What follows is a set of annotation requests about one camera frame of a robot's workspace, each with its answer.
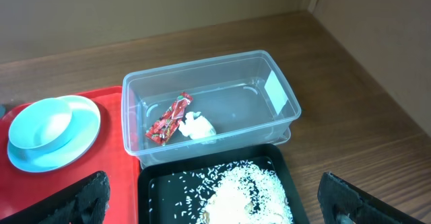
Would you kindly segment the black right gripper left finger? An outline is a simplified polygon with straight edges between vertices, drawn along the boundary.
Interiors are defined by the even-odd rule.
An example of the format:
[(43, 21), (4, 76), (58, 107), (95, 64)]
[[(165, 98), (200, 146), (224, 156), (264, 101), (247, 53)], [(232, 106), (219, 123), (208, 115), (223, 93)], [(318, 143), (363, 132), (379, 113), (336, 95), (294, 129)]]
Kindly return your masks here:
[(1, 224), (98, 224), (110, 200), (106, 172), (97, 171), (32, 206), (1, 220)]

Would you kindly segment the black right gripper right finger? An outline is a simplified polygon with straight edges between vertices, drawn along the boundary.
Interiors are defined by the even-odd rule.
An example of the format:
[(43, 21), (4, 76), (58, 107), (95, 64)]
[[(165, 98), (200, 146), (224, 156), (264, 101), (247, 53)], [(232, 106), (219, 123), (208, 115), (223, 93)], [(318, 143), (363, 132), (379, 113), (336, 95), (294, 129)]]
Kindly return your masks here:
[(331, 172), (325, 172), (317, 198), (326, 224), (424, 224)]

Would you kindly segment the light blue plate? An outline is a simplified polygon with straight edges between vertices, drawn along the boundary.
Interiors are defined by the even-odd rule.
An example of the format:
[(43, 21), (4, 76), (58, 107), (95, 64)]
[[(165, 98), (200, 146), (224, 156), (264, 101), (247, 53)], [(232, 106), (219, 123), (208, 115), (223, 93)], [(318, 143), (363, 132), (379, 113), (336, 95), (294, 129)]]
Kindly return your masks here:
[(64, 167), (81, 157), (94, 143), (100, 130), (100, 111), (97, 105), (83, 96), (61, 96), (73, 111), (68, 128), (69, 140), (54, 151), (23, 150), (8, 140), (7, 156), (18, 169), (41, 173)]

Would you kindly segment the small light blue bowl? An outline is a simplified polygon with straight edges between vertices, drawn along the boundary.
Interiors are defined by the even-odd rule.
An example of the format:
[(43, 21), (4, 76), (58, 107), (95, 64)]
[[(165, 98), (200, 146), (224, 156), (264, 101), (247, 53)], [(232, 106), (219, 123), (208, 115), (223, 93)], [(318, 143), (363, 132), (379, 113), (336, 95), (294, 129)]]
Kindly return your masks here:
[(9, 141), (23, 150), (54, 151), (69, 140), (73, 111), (59, 98), (47, 98), (26, 107), (12, 121)]

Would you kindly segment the red snack wrapper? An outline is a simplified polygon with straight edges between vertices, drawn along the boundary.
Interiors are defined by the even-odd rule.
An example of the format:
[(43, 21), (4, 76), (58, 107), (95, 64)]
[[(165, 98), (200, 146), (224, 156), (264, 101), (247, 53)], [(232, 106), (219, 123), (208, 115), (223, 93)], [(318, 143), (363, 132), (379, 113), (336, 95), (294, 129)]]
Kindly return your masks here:
[(192, 101), (193, 98), (189, 94), (180, 93), (167, 111), (146, 131), (145, 136), (157, 145), (165, 146), (179, 128), (185, 109)]

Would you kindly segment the white napkin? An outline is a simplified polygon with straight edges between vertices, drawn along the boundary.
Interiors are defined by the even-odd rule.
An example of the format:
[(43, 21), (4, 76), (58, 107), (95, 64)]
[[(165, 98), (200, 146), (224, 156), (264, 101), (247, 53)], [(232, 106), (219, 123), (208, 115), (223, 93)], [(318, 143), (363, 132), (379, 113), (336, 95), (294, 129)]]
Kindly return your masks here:
[(184, 137), (192, 140), (216, 135), (215, 128), (208, 119), (201, 115), (201, 112), (187, 112), (185, 121), (180, 121), (178, 129)]

